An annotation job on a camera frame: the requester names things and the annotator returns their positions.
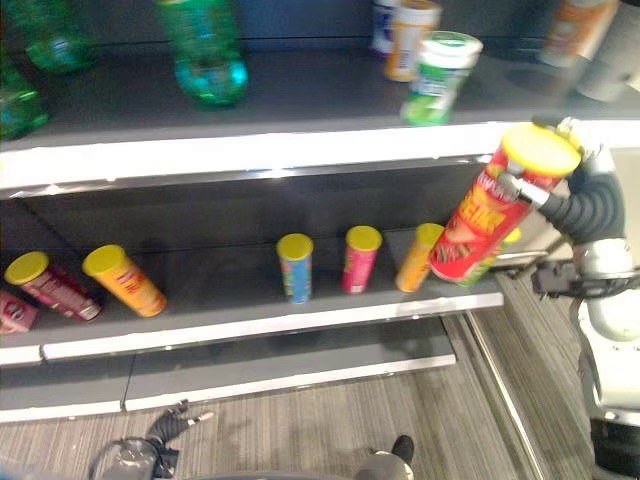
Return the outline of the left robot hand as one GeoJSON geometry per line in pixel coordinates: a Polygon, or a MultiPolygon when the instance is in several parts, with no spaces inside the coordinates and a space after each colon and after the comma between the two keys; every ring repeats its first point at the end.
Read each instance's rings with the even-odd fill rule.
{"type": "Polygon", "coordinates": [[[189,401],[180,400],[168,407],[148,428],[145,439],[158,447],[165,447],[193,426],[211,420],[212,411],[204,411],[195,416],[186,416],[189,401]]]}

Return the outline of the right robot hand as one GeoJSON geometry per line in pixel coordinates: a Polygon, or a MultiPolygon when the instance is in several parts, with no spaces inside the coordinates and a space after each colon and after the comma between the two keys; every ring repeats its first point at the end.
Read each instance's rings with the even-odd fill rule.
{"type": "Polygon", "coordinates": [[[570,195],[560,197],[510,173],[498,182],[550,222],[574,245],[625,237],[624,195],[609,148],[593,136],[579,120],[536,115],[532,123],[562,138],[581,156],[568,177],[570,195]]]}

